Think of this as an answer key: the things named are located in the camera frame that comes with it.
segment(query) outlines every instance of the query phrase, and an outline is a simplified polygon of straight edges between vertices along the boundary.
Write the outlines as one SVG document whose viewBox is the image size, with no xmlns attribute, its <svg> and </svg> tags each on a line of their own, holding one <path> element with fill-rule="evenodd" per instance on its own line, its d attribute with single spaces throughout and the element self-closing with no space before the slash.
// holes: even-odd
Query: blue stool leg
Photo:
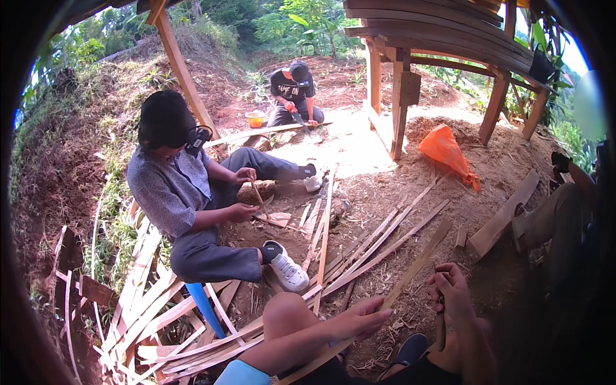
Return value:
<svg viewBox="0 0 616 385">
<path fill-rule="evenodd" d="M 226 335 L 222 331 L 221 324 L 218 322 L 218 318 L 216 318 L 216 314 L 214 314 L 214 311 L 212 310 L 212 305 L 209 304 L 209 299 L 207 295 L 205 295 L 205 291 L 203 290 L 201 283 L 184 283 L 184 286 L 195 300 L 199 311 L 201 311 L 205 319 L 208 321 L 208 324 L 210 324 L 210 326 L 214 329 L 216 336 L 220 339 L 225 338 Z"/>
</svg>

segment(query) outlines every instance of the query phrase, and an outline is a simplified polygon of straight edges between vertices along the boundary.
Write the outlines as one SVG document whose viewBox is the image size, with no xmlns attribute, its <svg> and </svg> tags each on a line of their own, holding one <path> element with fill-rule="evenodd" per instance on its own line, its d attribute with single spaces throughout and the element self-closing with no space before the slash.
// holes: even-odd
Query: grey patterned shirt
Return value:
<svg viewBox="0 0 616 385">
<path fill-rule="evenodd" d="M 137 147 L 128 163 L 128 186 L 161 232 L 177 238 L 195 224 L 196 211 L 212 199 L 206 169 L 210 161 L 203 150 L 196 158 L 181 151 L 170 160 L 159 160 Z"/>
</svg>

